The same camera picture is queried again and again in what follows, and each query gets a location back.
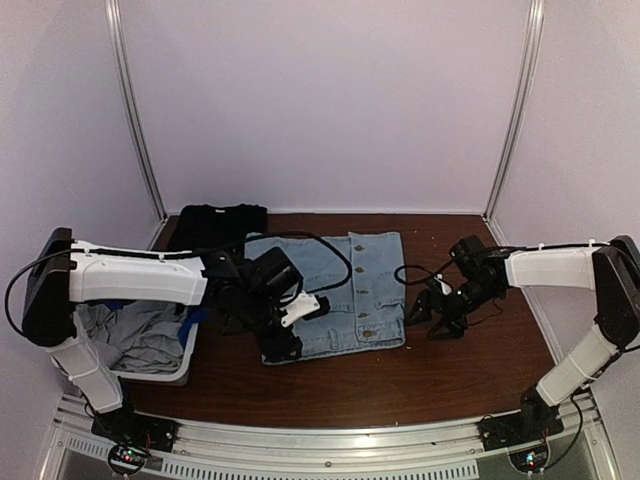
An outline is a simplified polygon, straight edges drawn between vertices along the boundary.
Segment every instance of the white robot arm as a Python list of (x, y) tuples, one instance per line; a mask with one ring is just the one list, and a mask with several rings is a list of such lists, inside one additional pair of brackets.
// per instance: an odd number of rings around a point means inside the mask
[[(544, 431), (561, 431), (558, 405), (602, 374), (640, 331), (636, 245), (629, 237), (616, 237), (607, 244), (487, 248), (477, 237), (467, 237), (451, 248), (450, 256), (449, 264), (455, 264), (467, 281), (454, 289), (441, 276), (428, 277), (427, 288), (407, 318), (407, 323), (415, 323), (414, 317), (428, 321), (432, 311), (437, 313), (440, 318), (432, 334), (446, 328), (449, 336), (462, 336), (466, 315), (503, 297), (509, 288), (568, 286), (596, 292), (594, 326), (559, 365), (522, 395), (521, 412), (478, 424), (487, 450), (535, 440)], [(348, 266), (346, 282), (351, 266), (341, 258)], [(328, 310), (326, 299), (301, 289), (283, 302), (285, 292), (301, 285), (302, 277), (280, 249), (238, 263), (221, 251), (162, 254), (104, 248), (74, 241), (69, 229), (58, 229), (34, 263), (21, 333), (48, 349), (88, 397), (110, 438), (140, 446), (151, 437), (151, 446), (160, 450), (171, 450), (171, 442), (165, 440), (175, 433), (168, 430), (175, 424), (133, 413), (126, 391), (74, 320), (77, 303), (153, 299), (215, 306), (239, 318), (255, 335), (263, 355), (273, 361), (300, 356), (302, 344), (292, 333), (293, 322)]]
[(480, 305), (502, 298), (509, 288), (529, 286), (577, 287), (595, 291), (598, 313), (593, 327), (573, 350), (521, 397), (521, 412), (491, 417), (478, 424), (485, 449), (510, 447), (559, 433), (558, 405), (597, 379), (615, 362), (640, 331), (640, 253), (633, 240), (620, 236), (606, 244), (533, 248), (485, 247), (477, 237), (460, 240), (450, 250), (467, 281), (443, 288), (440, 276), (424, 281), (410, 322), (431, 320), (430, 334), (441, 328), (447, 337), (460, 337), (466, 315)]
[[(351, 268), (344, 261), (349, 276)], [(175, 422), (134, 414), (126, 389), (100, 360), (74, 313), (75, 305), (117, 299), (215, 307), (242, 321), (262, 354), (274, 362), (300, 357), (302, 342), (292, 331), (295, 321), (329, 309), (326, 298), (302, 291), (300, 272), (279, 248), (253, 261), (232, 259), (222, 250), (123, 250), (73, 240), (70, 229), (59, 228), (34, 263), (20, 333), (44, 347), (81, 389), (100, 433), (137, 447), (150, 444), (170, 451), (167, 439), (174, 436)], [(296, 285), (296, 295), (285, 299)]]

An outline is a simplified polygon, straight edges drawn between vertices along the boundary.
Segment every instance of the blue cloth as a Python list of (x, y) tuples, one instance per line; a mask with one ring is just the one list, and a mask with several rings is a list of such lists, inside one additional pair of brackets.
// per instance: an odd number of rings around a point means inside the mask
[[(404, 344), (404, 286), (393, 271), (404, 263), (402, 241), (396, 232), (382, 235), (326, 237), (353, 265), (351, 282), (326, 295), (331, 311), (313, 320), (300, 319), (293, 332), (302, 340), (302, 359), (332, 357)], [(313, 239), (266, 238), (246, 244), (254, 259), (280, 247), (304, 277), (304, 290), (344, 278), (345, 266), (329, 249)]]
[(103, 300), (100, 303), (107, 307), (111, 312), (122, 310), (122, 307), (124, 307), (123, 303), (120, 300)]
[(187, 312), (187, 318), (182, 323), (180, 330), (178, 330), (178, 339), (180, 340), (180, 345), (183, 347), (187, 346), (187, 339), (189, 338), (189, 331), (191, 330), (191, 326), (196, 323), (203, 323), (207, 321), (207, 312), (202, 308), (194, 308), (190, 309)]

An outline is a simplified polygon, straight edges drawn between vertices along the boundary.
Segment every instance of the white wall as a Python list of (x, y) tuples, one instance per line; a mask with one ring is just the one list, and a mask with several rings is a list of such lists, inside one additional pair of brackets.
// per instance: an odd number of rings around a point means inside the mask
[[(640, 242), (640, 3), (547, 1), (524, 128), (496, 219), (515, 244)], [(584, 335), (595, 297), (539, 289), (563, 353)], [(640, 355), (595, 388), (623, 478), (640, 478)]]
[(122, 2), (167, 209), (482, 212), (526, 0)]
[[(100, 0), (0, 3), (0, 288), (56, 226), (146, 247), (156, 222), (135, 160)], [(22, 312), (22, 284), (11, 307)], [(0, 478), (33, 478), (61, 390), (0, 322)]]

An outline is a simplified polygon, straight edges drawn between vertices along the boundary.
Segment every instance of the wooden table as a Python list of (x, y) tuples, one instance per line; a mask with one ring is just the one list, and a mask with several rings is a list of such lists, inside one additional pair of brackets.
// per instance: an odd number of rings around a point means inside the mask
[[(309, 230), (402, 235), (405, 261), (435, 270), (461, 237), (493, 240), (478, 216), (273, 215), (272, 231)], [(175, 227), (169, 222), (160, 243)], [(455, 270), (452, 283), (462, 281)], [(413, 304), (419, 287), (407, 291)], [(138, 409), (177, 418), (265, 427), (365, 427), (459, 419), (510, 409), (553, 365), (518, 290), (504, 314), (459, 340), (427, 341), (428, 325), (408, 328), (405, 347), (285, 366), (264, 366), (250, 334), (219, 337), (201, 326), (184, 387), (132, 385)], [(494, 312), (484, 306), (469, 317)]]

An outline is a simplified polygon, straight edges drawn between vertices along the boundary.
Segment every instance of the black cable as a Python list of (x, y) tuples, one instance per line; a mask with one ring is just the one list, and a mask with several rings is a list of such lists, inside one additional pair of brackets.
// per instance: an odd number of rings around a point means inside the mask
[(113, 250), (109, 248), (98, 248), (96, 250), (92, 250), (91, 253), (99, 254), (99, 255), (114, 255), (114, 256), (123, 256), (123, 257), (135, 257), (135, 258), (150, 258), (150, 259), (164, 259), (164, 260), (184, 260), (187, 258), (196, 258), (201, 257), (203, 255), (217, 253), (223, 250), (229, 250), (231, 248), (239, 247), (242, 245), (246, 245), (247, 243), (256, 242), (258, 240), (264, 240), (265, 238), (275, 238), (275, 237), (306, 237), (315, 240), (316, 242), (324, 245), (332, 253), (334, 253), (341, 261), (344, 263), (347, 268), (347, 273), (345, 277), (339, 282), (332, 283), (330, 285), (326, 285), (324, 287), (316, 288), (315, 290), (311, 290), (307, 293), (318, 293), (324, 292), (327, 290), (333, 290), (335, 288), (341, 287), (351, 280), (353, 276), (353, 268), (351, 266), (351, 262), (347, 260), (347, 258), (338, 250), (336, 247), (327, 242), (324, 238), (319, 237), (318, 235), (306, 232), (306, 231), (284, 231), (284, 232), (270, 232), (270, 233), (261, 233), (260, 235), (255, 235), (253, 237), (244, 238), (242, 240), (236, 240), (234, 242), (226, 243), (224, 245), (220, 245), (216, 248), (205, 248), (205, 249), (197, 249), (193, 252), (184, 252), (184, 253), (147, 253), (147, 252), (127, 252), (122, 250)]
[(55, 252), (55, 253), (51, 253), (49, 255), (45, 255), (44, 257), (40, 257), (37, 260), (31, 262), (30, 264), (22, 267), (20, 269), (20, 271), (18, 273), (16, 273), (13, 278), (9, 281), (9, 283), (7, 284), (7, 289), (4, 292), (4, 315), (7, 319), (7, 321), (9, 322), (9, 325), (11, 325), (11, 328), (13, 328), (16, 333), (22, 337), (25, 336), (24, 332), (22, 330), (20, 330), (18, 328), (18, 326), (15, 324), (15, 322), (13, 321), (13, 318), (11, 317), (11, 311), (9, 309), (9, 300), (11, 298), (11, 290), (13, 289), (13, 286), (15, 285), (15, 283), (20, 279), (20, 277), (22, 275), (24, 275), (25, 273), (27, 273), (28, 271), (30, 271), (32, 268), (37, 267), (38, 265), (40, 265), (41, 263), (44, 262), (48, 262), (49, 260), (51, 260), (52, 258), (55, 257), (59, 257), (62, 255), (67, 255), (67, 254), (71, 254), (71, 253), (76, 253), (76, 252), (82, 252), (84, 250), (82, 249), (73, 249), (73, 248), (68, 248), (65, 250), (60, 250), (59, 252)]
[[(476, 255), (480, 255), (480, 254), (484, 254), (484, 253), (491, 253), (491, 252), (497, 252), (500, 250), (512, 250), (512, 251), (516, 251), (516, 250), (523, 250), (522, 247), (487, 247), (487, 248), (483, 248), (482, 250), (477, 250), (475, 252), (468, 252), (462, 255), (459, 255), (457, 257), (452, 257), (450, 258), (447, 262), (445, 262), (443, 265), (440, 266), (440, 268), (438, 268), (435, 272), (431, 272), (430, 270), (426, 269), (425, 267), (423, 267), (422, 265), (401, 265), (398, 268), (396, 268), (393, 272), (393, 278), (401, 283), (402, 285), (406, 285), (406, 286), (412, 286), (412, 285), (420, 285), (423, 283), (428, 282), (429, 280), (431, 280), (432, 278), (435, 278), (436, 276), (440, 275), (442, 272), (444, 272), (447, 268), (449, 268), (451, 265), (453, 265), (457, 260), (460, 260), (461, 258), (466, 258), (466, 257), (473, 257)], [(399, 274), (401, 271), (409, 269), (409, 268), (413, 268), (413, 269), (417, 269), (417, 270), (421, 270), (423, 272), (429, 272), (429, 275), (423, 278), (420, 278), (418, 280), (411, 280), (411, 281), (407, 281), (407, 280), (403, 280), (402, 278), (400, 278)]]
[(580, 417), (580, 423), (578, 424), (578, 431), (576, 432), (575, 437), (573, 437), (573, 440), (571, 440), (571, 443), (569, 444), (569, 446), (567, 447), (567, 449), (562, 452), (562, 455), (560, 455), (558, 458), (556, 458), (551, 464), (546, 465), (544, 467), (545, 472), (547, 470), (549, 470), (550, 468), (555, 467), (558, 463), (560, 463), (560, 461), (566, 457), (568, 455), (568, 453), (571, 451), (571, 449), (574, 447), (574, 445), (578, 442), (578, 438), (580, 438), (580, 433), (582, 433), (582, 427), (584, 426), (584, 415), (582, 414), (582, 410), (580, 409), (580, 406), (578, 405), (578, 402), (576, 402), (575, 399), (576, 394), (572, 394), (571, 397), (569, 398), (571, 400), (571, 403), (573, 403), (573, 406), (576, 407), (576, 410), (578, 411), (578, 416)]
[(423, 272), (429, 272), (429, 270), (426, 269), (425, 267), (423, 267), (422, 265), (415, 265), (415, 264), (413, 264), (413, 265), (401, 265), (398, 268), (396, 268), (395, 271), (393, 272), (393, 278), (398, 283), (401, 283), (402, 285), (406, 285), (406, 286), (420, 285), (420, 284), (423, 284), (423, 283), (431, 280), (432, 278), (436, 277), (437, 275), (441, 274), (442, 272), (444, 272), (447, 268), (449, 268), (451, 265), (453, 265), (457, 260), (460, 260), (461, 258), (473, 257), (473, 256), (476, 256), (476, 255), (496, 252), (496, 251), (500, 251), (500, 250), (511, 250), (512, 253), (513, 252), (517, 252), (517, 251), (535, 252), (535, 251), (538, 251), (538, 250), (550, 250), (550, 249), (554, 249), (554, 248), (605, 247), (605, 246), (608, 246), (608, 245), (609, 245), (608, 243), (591, 243), (591, 244), (589, 244), (589, 243), (561, 243), (561, 244), (555, 244), (555, 245), (543, 245), (542, 247), (540, 247), (540, 246), (538, 246), (538, 247), (516, 247), (516, 246), (487, 247), (487, 248), (483, 248), (481, 250), (477, 250), (475, 252), (468, 252), (468, 253), (465, 253), (465, 254), (457, 256), (457, 257), (452, 257), (447, 262), (445, 262), (440, 268), (438, 268), (435, 272), (430, 273), (428, 276), (420, 278), (418, 280), (411, 280), (411, 281), (403, 280), (402, 278), (400, 278), (399, 274), (400, 274), (401, 271), (407, 270), (407, 269), (410, 269), (410, 268), (421, 270)]
[(287, 305), (291, 305), (300, 296), (300, 294), (302, 293), (302, 290), (304, 290), (304, 280), (301, 279), (298, 282), (298, 286), (296, 287), (296, 292), (291, 296), (291, 298), (285, 300), (284, 302), (280, 302), (278, 304), (278, 307), (279, 308), (284, 308)]
[(490, 315), (487, 315), (486, 317), (484, 317), (482, 320), (478, 320), (477, 322), (473, 322), (473, 323), (469, 323), (468, 325), (470, 327), (475, 327), (476, 325), (480, 325), (482, 322), (489, 320), (490, 318), (494, 318), (494, 317), (498, 317), (500, 315), (502, 315), (504, 313), (504, 308), (502, 308), (500, 305), (498, 305), (498, 302), (496, 301), (495, 298), (493, 298), (491, 300), (491, 303), (493, 303), (493, 306), (496, 308), (496, 310), (498, 310), (497, 312), (494, 312)]
[[(111, 440), (112, 442), (115, 443), (115, 445), (113, 447), (111, 447), (110, 452), (115, 450), (116, 448), (126, 448), (127, 450), (134, 450), (135, 453), (137, 455), (140, 455), (142, 458), (145, 459), (145, 462), (142, 463), (141, 465), (137, 466), (135, 469), (124, 469), (119, 467), (118, 465), (114, 464), (113, 461), (111, 460), (111, 455), (108, 454), (107, 455), (107, 465), (109, 465), (109, 468), (111, 468), (111, 471), (118, 474), (118, 475), (135, 475), (136, 473), (138, 473), (140, 470), (142, 470), (144, 468), (144, 466), (146, 465), (146, 459), (148, 459), (149, 457), (151, 457), (151, 454), (149, 453), (149, 448), (147, 448), (146, 450), (143, 450), (139, 447), (136, 447), (135, 445), (129, 445), (125, 442), (121, 442), (121, 441), (117, 441), (114, 440), (111, 437), (111, 431), (110, 429), (108, 429), (106, 427), (106, 425), (104, 423), (102, 423), (102, 421), (100, 420), (100, 416), (98, 415), (98, 413), (95, 411), (95, 409), (93, 408), (93, 405), (91, 405), (91, 402), (89, 402), (89, 399), (87, 398), (87, 396), (81, 392), (81, 395), (84, 397), (85, 401), (87, 403), (84, 404), (84, 413), (92, 418), (102, 429), (102, 431), (107, 435), (107, 437), (109, 437), (109, 440)], [(148, 443), (147, 446), (149, 447), (151, 444), (151, 437), (149, 436), (149, 433), (147, 432), (147, 438), (148, 438)]]

